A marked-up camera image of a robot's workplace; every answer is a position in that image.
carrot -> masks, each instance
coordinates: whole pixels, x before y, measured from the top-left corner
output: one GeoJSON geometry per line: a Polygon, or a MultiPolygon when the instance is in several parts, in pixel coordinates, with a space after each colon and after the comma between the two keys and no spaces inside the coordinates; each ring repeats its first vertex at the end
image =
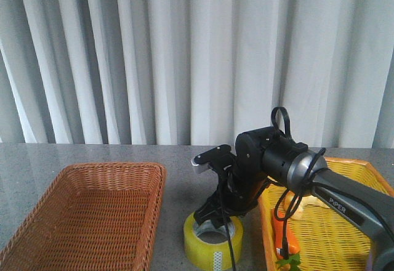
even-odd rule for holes
{"type": "MultiPolygon", "coordinates": [[[[293,234],[291,229],[287,226],[286,227],[286,237],[287,243],[289,245],[289,258],[284,259],[281,255],[282,247],[282,238],[283,238],[283,221],[275,219],[274,209],[272,210],[272,224],[275,232],[275,248],[276,248],[276,255],[278,259],[278,267],[280,270],[288,270],[288,271],[300,271],[299,265],[300,262],[300,244],[297,240],[297,237],[293,234]]],[[[284,217],[284,214],[278,211],[278,217],[284,217]]]]}
{"type": "MultiPolygon", "coordinates": [[[[275,219],[274,209],[272,210],[272,224],[275,232],[275,248],[276,255],[279,259],[283,259],[283,256],[280,254],[280,250],[282,248],[282,238],[283,238],[283,221],[275,219]]],[[[278,217],[284,217],[284,214],[278,211],[278,217]]],[[[297,237],[291,231],[290,227],[286,227],[286,236],[287,242],[289,243],[289,254],[297,254],[300,252],[300,244],[298,242],[297,237]]]]}

wicker basket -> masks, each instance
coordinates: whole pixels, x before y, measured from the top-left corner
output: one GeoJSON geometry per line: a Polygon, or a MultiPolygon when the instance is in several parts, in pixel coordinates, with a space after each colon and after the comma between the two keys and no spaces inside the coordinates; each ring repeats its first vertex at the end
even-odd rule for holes
{"type": "MultiPolygon", "coordinates": [[[[326,158],[335,172],[394,196],[394,190],[366,161],[326,158]]],[[[283,188],[270,186],[259,199],[267,270],[277,270],[271,209],[283,188]]],[[[317,206],[304,208],[302,220],[289,219],[289,226],[299,239],[300,269],[303,271],[362,271],[368,258],[370,241],[331,209],[317,206]]]]}
{"type": "Polygon", "coordinates": [[[157,163],[66,167],[0,253],[0,270],[149,270],[166,180],[157,163]]]}

green leaf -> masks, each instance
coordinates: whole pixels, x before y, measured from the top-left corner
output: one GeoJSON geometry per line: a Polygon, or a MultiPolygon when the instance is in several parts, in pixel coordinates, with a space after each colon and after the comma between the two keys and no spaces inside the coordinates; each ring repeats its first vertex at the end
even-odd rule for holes
{"type": "Polygon", "coordinates": [[[279,268],[284,265],[290,264],[290,271],[301,271],[298,268],[298,265],[301,264],[300,253],[292,254],[289,256],[289,258],[287,260],[281,259],[276,263],[279,265],[278,266],[279,268]]]}

brown wicker basket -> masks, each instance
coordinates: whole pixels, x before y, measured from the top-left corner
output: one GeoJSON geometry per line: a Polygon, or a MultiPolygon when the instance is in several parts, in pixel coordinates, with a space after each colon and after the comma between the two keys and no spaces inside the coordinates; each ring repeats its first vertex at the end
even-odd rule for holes
{"type": "Polygon", "coordinates": [[[66,167],[0,253],[0,270],[149,270],[166,180],[158,163],[66,167]]]}

orange carrot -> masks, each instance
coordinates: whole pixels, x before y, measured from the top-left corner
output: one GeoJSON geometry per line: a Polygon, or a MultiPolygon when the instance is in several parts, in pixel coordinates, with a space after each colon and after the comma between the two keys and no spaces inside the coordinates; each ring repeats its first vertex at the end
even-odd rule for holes
{"type": "MultiPolygon", "coordinates": [[[[283,259],[283,256],[280,254],[280,250],[282,248],[282,238],[283,238],[283,221],[275,219],[274,209],[272,210],[272,224],[275,232],[275,248],[276,255],[279,259],[283,259]]],[[[284,217],[284,214],[278,211],[278,217],[284,217]]],[[[300,252],[300,244],[297,240],[297,237],[293,234],[290,227],[287,225],[286,227],[286,236],[287,242],[289,243],[289,254],[297,254],[300,252]]]]}

